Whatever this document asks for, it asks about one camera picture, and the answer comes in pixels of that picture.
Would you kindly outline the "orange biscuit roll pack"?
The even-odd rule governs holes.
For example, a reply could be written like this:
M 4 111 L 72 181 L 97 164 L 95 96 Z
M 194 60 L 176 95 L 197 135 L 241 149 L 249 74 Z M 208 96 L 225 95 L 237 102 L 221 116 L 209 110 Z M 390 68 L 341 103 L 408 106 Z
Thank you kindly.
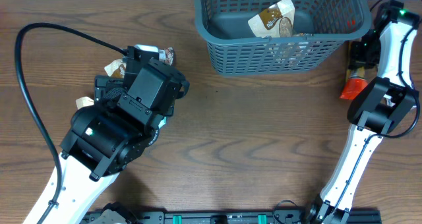
M 359 57 L 361 42 L 349 43 L 346 82 L 340 94 L 340 99 L 353 100 L 366 86 L 365 67 L 356 61 Z

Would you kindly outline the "beige snack bag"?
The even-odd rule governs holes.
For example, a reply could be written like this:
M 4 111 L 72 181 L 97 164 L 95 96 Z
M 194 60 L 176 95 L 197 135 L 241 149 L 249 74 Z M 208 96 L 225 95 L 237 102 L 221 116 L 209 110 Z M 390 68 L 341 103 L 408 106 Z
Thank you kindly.
M 310 36 L 313 33 L 313 23 L 311 17 L 305 13 L 296 13 L 292 0 L 280 0 L 254 17 L 248 20 L 248 25 L 252 33 L 260 38 L 289 38 L 299 36 Z M 309 43 L 299 42 L 299 52 L 294 53 L 289 60 L 296 60 L 297 57 L 304 53 L 308 55 L 312 49 L 306 49 Z M 276 43 L 264 44 L 268 46 L 268 52 L 265 56 L 265 62 L 270 59 L 277 63 L 285 61 L 284 57 L 289 55 L 288 51 L 283 50 L 279 53 Z
M 76 107 L 77 109 L 81 109 L 83 107 L 88 107 L 94 105 L 94 100 L 89 98 L 88 96 L 84 96 L 81 98 L 76 99 Z
M 159 49 L 159 60 L 171 66 L 175 66 L 176 56 L 172 47 Z M 104 67 L 106 74 L 110 77 L 123 78 L 126 71 L 126 63 L 122 59 L 116 59 Z

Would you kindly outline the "dark grey plastic basket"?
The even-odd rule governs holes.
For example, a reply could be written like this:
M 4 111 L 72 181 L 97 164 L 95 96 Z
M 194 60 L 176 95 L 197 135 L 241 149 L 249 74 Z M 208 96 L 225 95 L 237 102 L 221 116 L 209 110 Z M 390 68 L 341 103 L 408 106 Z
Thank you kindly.
M 195 25 L 222 76 L 304 72 L 371 26 L 367 0 L 292 0 L 293 36 L 256 37 L 249 19 L 281 0 L 194 0 Z

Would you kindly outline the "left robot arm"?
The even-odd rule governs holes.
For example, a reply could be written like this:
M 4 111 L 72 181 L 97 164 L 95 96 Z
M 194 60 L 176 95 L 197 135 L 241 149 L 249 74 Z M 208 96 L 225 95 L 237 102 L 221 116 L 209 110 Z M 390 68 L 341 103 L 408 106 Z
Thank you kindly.
M 156 46 L 129 47 L 118 77 L 96 76 L 94 102 L 81 107 L 25 223 L 79 223 L 97 197 L 157 139 L 189 82 Z

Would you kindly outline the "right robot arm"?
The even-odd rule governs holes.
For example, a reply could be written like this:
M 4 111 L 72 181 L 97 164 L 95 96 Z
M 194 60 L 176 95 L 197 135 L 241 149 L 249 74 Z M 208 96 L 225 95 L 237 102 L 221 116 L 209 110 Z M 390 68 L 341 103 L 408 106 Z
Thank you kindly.
M 400 1 L 377 2 L 376 6 L 377 76 L 351 102 L 346 146 L 304 223 L 346 223 L 355 190 L 376 147 L 383 138 L 393 138 L 391 132 L 412 108 L 416 109 L 413 121 L 419 120 L 419 92 L 411 80 L 409 62 L 421 18 L 405 10 Z

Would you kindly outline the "teal wet wipes pack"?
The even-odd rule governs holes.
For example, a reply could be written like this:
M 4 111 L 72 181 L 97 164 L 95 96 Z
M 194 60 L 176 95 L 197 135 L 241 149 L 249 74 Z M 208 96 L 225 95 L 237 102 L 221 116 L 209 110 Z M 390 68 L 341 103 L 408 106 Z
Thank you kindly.
M 165 125 L 166 125 L 166 122 L 167 122 L 167 118 L 166 118 L 166 117 L 164 117 L 164 118 L 160 121 L 160 123 L 159 123 L 159 125 L 158 125 L 158 128 L 159 128 L 159 129 L 161 129 L 163 126 L 165 126 Z

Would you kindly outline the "multicolour tissue pack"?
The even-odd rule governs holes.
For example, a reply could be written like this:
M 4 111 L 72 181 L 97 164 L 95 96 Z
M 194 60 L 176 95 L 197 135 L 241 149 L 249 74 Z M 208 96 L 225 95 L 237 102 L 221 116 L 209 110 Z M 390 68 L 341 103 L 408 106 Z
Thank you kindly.
M 415 99 L 409 95 L 403 97 L 392 97 L 385 98 L 385 104 L 382 104 L 382 110 L 389 113 L 395 112 L 404 112 L 407 113 L 409 110 L 412 110 L 415 105 Z

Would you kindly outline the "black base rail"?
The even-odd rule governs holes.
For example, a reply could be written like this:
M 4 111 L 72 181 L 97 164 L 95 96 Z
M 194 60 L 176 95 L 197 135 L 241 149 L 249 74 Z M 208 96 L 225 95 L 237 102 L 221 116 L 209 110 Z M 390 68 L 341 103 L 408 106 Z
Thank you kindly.
M 219 223 L 304 223 L 305 209 L 288 206 L 274 211 L 133 212 L 119 202 L 108 203 L 103 209 L 89 211 L 81 223 L 142 223 L 142 224 L 219 224 Z

